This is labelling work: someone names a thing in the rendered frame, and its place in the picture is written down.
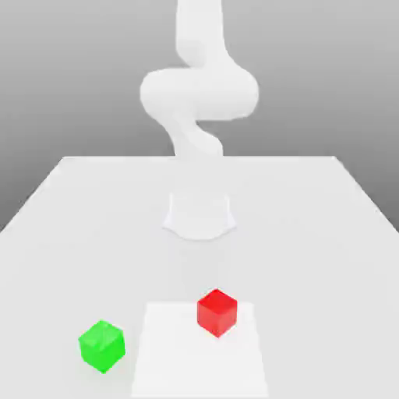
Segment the small red cube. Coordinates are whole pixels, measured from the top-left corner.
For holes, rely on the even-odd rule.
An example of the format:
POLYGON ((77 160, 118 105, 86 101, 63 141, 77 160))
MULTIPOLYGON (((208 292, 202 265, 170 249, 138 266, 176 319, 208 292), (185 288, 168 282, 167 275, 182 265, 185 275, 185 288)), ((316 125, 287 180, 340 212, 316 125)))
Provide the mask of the small red cube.
POLYGON ((238 301, 218 288, 197 302, 197 323, 215 337, 221 337, 237 322, 238 301))

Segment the small green cube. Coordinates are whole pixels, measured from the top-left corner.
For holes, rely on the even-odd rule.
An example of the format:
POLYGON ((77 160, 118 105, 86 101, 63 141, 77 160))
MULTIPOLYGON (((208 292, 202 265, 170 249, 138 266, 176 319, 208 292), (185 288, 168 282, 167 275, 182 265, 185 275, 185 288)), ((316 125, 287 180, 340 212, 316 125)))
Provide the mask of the small green cube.
POLYGON ((85 331, 78 342, 83 361, 100 373, 106 373, 125 355, 123 331, 104 320, 85 331))

